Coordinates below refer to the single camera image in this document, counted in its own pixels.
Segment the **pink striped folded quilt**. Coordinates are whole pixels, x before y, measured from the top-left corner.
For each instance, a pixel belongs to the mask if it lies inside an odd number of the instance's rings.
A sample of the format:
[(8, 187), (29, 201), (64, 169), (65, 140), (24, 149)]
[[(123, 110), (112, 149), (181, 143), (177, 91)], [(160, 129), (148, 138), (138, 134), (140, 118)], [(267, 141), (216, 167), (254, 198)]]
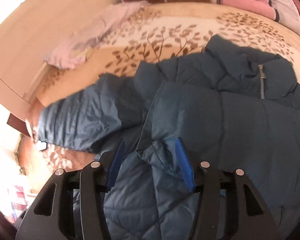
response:
[(267, 17), (300, 36), (300, 0), (222, 0), (222, 4)]

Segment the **white floral folded cloth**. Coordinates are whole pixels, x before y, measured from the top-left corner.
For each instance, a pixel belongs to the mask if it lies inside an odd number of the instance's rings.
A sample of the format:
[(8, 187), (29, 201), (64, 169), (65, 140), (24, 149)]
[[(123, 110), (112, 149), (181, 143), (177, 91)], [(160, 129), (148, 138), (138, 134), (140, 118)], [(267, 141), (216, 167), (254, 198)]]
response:
[(86, 62), (88, 52), (148, 4), (146, 1), (110, 4), (86, 27), (72, 33), (47, 54), (44, 62), (59, 69), (75, 69)]

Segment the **leaf-patterned beige bedspread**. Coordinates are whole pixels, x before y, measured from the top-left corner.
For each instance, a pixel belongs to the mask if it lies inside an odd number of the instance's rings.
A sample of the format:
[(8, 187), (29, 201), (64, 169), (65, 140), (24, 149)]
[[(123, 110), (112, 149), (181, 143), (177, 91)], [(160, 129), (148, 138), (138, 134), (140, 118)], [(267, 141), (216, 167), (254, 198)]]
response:
[[(41, 141), (37, 137), (40, 114), (52, 103), (95, 84), (103, 74), (132, 77), (142, 62), (156, 64), (201, 53), (215, 35), (239, 47), (280, 55), (292, 65), (300, 84), (300, 37), (280, 24), (221, 5), (151, 4), (91, 49), (86, 63), (64, 72), (64, 86), (51, 91), (51, 103), (43, 103), (39, 113), (26, 120), (32, 140)], [(101, 157), (45, 143), (42, 163), (52, 177), (79, 173)]]

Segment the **pink plaid clothing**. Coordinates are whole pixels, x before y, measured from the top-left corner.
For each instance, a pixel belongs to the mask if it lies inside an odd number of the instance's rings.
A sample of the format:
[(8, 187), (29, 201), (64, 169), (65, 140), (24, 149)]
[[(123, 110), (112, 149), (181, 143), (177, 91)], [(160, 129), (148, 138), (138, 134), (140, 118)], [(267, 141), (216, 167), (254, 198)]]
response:
[(11, 198), (12, 220), (16, 222), (22, 212), (33, 203), (37, 195), (28, 187), (20, 185), (13, 185), (8, 189), (8, 192)]

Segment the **dark teal quilted jacket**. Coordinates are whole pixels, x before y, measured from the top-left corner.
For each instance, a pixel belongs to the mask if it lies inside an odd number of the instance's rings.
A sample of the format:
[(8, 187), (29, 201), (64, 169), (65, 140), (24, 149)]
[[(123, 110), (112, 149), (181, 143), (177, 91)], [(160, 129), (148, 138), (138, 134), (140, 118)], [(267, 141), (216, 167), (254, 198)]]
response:
[(300, 84), (280, 55), (215, 35), (201, 53), (140, 63), (42, 110), (39, 140), (100, 157), (123, 139), (126, 158), (104, 213), (112, 239), (187, 239), (197, 194), (187, 190), (177, 138), (200, 161), (242, 169), (281, 239), (300, 222)]

